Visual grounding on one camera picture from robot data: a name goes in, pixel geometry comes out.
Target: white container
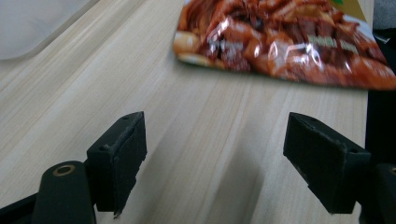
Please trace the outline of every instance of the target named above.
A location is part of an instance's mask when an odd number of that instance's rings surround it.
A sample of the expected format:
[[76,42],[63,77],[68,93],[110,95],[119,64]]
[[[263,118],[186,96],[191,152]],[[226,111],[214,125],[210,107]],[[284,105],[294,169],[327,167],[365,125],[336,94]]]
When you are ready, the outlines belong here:
[[0,0],[0,60],[37,53],[98,0]]

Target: snack bag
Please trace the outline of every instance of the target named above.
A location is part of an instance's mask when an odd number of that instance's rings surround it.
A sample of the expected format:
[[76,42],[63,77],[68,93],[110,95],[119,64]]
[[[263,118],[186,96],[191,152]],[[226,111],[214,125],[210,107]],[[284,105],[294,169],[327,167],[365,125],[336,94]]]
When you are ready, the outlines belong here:
[[358,0],[186,0],[173,47],[187,63],[396,90]]

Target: bolt hole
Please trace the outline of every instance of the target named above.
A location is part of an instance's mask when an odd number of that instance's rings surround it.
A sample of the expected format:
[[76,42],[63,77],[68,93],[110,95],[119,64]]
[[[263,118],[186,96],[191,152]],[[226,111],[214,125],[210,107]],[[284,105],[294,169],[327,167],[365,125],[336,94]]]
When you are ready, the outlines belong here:
[[76,169],[74,165],[64,165],[61,167],[56,168],[52,174],[55,176],[63,176],[63,175],[69,175],[73,173],[73,171]]

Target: chip bag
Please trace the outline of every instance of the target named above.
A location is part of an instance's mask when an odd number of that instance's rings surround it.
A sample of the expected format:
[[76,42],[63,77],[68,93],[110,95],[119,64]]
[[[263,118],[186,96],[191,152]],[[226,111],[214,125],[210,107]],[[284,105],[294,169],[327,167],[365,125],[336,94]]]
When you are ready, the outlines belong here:
[[396,90],[358,0],[186,0],[173,49],[224,70]]

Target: light wood grain surface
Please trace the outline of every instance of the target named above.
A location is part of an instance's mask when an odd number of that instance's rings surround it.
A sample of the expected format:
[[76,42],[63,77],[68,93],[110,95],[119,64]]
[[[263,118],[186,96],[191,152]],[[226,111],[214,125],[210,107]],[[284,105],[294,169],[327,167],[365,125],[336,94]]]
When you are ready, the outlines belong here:
[[[360,0],[372,13],[372,0]],[[101,0],[36,56],[0,62],[0,206],[144,111],[148,156],[122,215],[98,223],[358,223],[330,215],[282,155],[289,112],[364,146],[367,91],[179,62],[183,0]]]

